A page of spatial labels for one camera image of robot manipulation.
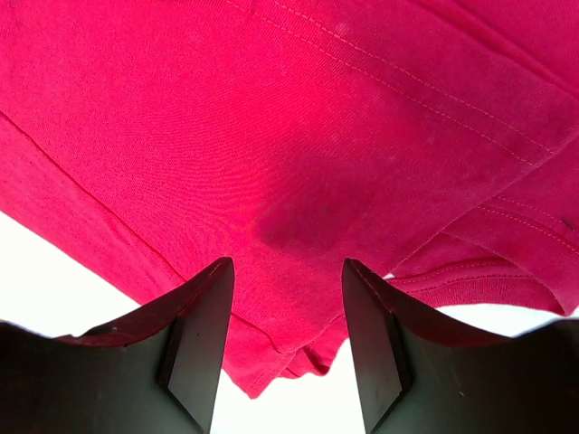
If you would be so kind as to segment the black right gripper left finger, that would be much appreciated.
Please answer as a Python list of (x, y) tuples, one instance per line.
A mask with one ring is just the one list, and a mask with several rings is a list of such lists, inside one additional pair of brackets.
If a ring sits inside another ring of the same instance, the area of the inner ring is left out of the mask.
[(233, 302), (221, 258), (80, 336), (1, 325), (4, 433), (207, 433)]

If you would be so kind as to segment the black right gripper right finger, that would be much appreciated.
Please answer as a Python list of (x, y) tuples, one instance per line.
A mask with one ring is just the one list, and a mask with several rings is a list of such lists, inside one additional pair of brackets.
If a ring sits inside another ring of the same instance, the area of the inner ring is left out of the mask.
[(575, 433), (578, 323), (517, 337), (467, 325), (366, 265), (342, 271), (347, 330), (369, 433)]

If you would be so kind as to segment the crimson red t shirt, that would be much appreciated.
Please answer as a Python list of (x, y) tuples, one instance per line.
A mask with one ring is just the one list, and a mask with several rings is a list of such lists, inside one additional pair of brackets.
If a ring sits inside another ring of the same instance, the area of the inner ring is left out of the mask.
[(139, 303), (236, 268), (224, 368), (323, 375), (358, 259), (578, 306), (575, 1), (4, 1), (1, 209)]

